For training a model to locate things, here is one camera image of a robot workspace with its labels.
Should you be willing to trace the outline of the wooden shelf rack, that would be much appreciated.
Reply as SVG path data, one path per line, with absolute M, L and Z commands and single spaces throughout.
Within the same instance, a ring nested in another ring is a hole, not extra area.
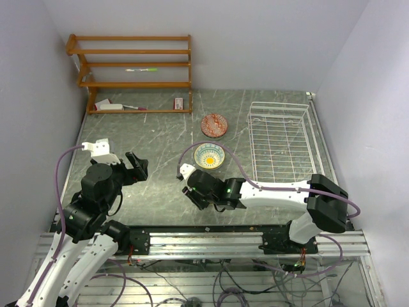
M 79 60 L 77 85 L 88 91 L 86 111 L 95 111 L 102 90 L 181 90 L 187 94 L 184 109 L 124 108 L 126 113 L 192 113 L 192 37 L 180 36 L 90 36 L 70 34 L 65 45 L 68 56 Z M 157 72 L 126 72 L 127 68 L 158 68 Z

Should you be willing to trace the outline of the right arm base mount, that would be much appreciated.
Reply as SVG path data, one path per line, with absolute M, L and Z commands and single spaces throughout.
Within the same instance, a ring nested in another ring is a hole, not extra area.
M 289 238 L 289 228 L 292 221 L 286 224 L 263 224 L 258 230 L 263 234 L 261 236 L 262 243 L 258 246 L 263 250 L 265 255 L 287 255 L 301 254 L 304 249 L 307 254 L 317 254 L 318 247 L 313 242 L 315 237 L 312 237 L 306 244 L 296 243 Z

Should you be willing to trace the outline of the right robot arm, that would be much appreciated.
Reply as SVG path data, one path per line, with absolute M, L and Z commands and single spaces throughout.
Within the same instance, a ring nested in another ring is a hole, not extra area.
M 178 178 L 186 184 L 183 194 L 199 210 L 213 205 L 219 211 L 254 207 L 300 211 L 302 215 L 289 222 L 281 239 L 289 253 L 296 253 L 321 232 L 346 231 L 348 194 L 321 174 L 286 184 L 253 182 L 246 178 L 221 180 L 191 164 L 183 164 Z

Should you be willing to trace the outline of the blue yellow patterned bowl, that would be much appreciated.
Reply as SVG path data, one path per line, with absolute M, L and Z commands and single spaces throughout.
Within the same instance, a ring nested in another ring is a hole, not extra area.
M 225 152 L 219 145 L 204 143 L 196 148 L 194 159 L 196 164 L 203 169 L 217 169 L 224 162 Z

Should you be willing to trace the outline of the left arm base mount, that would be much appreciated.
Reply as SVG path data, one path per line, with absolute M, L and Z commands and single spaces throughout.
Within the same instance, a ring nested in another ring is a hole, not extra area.
M 129 255 L 148 255 L 150 252 L 150 234 L 145 230 L 131 230 L 128 242 Z

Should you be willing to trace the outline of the green white pen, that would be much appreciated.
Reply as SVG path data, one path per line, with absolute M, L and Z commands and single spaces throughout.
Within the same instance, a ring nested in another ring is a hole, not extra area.
M 126 72 L 157 72 L 158 68 L 127 68 Z

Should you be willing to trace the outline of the small red white box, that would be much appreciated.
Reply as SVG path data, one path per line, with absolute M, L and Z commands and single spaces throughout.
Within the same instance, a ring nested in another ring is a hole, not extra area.
M 176 97 L 176 98 L 174 99 L 173 109 L 174 109 L 174 110 L 179 110 L 179 111 L 181 111 L 181 110 L 184 109 L 184 107 L 183 107 L 183 98 L 181 98 L 181 97 Z

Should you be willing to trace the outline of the pink white pen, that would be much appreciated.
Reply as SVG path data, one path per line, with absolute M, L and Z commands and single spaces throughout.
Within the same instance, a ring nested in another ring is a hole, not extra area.
M 125 105 L 125 104 L 123 104 L 123 107 L 128 108 L 128 109 L 133 109 L 136 111 L 147 111 L 147 109 L 144 107 L 135 107 L 135 106 Z

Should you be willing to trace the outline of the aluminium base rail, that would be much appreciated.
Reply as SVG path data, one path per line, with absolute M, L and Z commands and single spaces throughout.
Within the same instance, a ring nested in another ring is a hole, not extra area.
M 307 256 L 338 257 L 369 256 L 371 254 L 362 231 L 345 232 L 326 238 L 328 233 L 317 237 L 313 246 L 318 249 Z M 300 253 L 268 254 L 259 246 L 266 244 L 259 233 L 152 233 L 146 255 L 133 252 L 136 259 L 170 260 L 202 258 L 297 258 Z

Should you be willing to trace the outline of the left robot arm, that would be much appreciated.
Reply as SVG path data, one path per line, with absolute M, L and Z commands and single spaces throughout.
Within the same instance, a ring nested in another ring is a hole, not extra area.
M 81 189 L 61 210 L 52 245 L 30 286 L 10 306 L 73 306 L 81 288 L 115 254 L 137 246 L 128 226 L 107 220 L 122 188 L 148 178 L 148 160 L 127 152 L 132 165 L 112 155 L 93 157 Z

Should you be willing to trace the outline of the red patterned bowl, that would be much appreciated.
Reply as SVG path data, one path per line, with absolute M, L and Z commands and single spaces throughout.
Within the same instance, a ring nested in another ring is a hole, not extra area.
M 228 121 L 217 113 L 206 115 L 201 120 L 201 132 L 208 138 L 219 139 L 228 131 Z

